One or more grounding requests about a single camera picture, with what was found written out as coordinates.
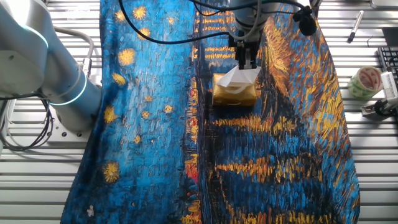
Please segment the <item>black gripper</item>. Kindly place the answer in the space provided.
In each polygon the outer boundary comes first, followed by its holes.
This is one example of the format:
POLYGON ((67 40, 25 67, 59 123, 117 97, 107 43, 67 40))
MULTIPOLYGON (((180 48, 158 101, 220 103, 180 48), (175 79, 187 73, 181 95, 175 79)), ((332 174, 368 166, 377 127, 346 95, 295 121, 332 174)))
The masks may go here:
POLYGON ((259 40, 255 42, 245 42, 243 40, 237 41, 235 46, 235 56, 238 58, 239 69, 247 69, 246 56, 250 57, 248 59, 248 69, 257 68, 256 57, 259 50, 259 44, 259 40))

